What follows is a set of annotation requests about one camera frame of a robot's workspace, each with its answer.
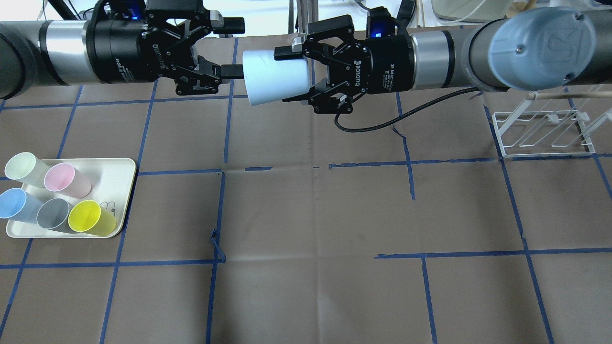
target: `blue joint cap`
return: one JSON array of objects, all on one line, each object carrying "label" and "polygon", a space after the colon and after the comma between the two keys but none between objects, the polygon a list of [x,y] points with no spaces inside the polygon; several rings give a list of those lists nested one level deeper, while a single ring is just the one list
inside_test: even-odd
[{"label": "blue joint cap", "polygon": [[489,46],[489,66],[511,88],[555,88],[584,71],[595,43],[593,23],[575,9],[528,10],[499,27]]}]

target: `pink cup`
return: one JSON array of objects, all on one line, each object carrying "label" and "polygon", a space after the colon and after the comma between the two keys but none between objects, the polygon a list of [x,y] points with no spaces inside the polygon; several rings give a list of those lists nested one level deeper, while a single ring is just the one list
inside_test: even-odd
[{"label": "pink cup", "polygon": [[45,187],[74,198],[83,198],[91,191],[91,181],[67,162],[59,163],[45,175]]}]

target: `light blue cup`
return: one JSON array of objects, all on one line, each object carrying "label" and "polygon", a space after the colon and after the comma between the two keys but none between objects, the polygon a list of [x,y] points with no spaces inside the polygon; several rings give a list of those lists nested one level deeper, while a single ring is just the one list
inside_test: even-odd
[{"label": "light blue cup", "polygon": [[0,219],[36,223],[42,202],[22,189],[8,189],[0,195]]}]

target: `rectangular tray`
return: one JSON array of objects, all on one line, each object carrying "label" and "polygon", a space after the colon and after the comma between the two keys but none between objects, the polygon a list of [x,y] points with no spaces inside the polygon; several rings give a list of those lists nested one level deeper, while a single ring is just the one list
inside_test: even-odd
[{"label": "rectangular tray", "polygon": [[69,238],[97,238],[113,237],[123,228],[127,204],[130,200],[132,185],[136,176],[136,163],[130,158],[109,159],[43,159],[49,166],[61,162],[71,163],[81,171],[92,184],[92,190],[85,198],[72,198],[51,192],[47,189],[23,184],[24,191],[39,200],[46,202],[52,198],[62,198],[73,206],[84,200],[94,200],[111,211],[117,219],[117,227],[107,236],[95,236],[87,233],[62,233],[46,230],[36,223],[26,223],[9,220],[6,233],[10,237],[69,237]]}]

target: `gray cup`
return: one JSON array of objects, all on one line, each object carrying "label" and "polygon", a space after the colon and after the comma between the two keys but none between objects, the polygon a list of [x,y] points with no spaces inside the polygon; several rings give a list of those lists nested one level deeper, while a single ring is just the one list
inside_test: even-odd
[{"label": "gray cup", "polygon": [[36,222],[46,230],[76,233],[68,226],[68,215],[72,208],[72,204],[65,200],[53,198],[40,207],[36,216]]}]

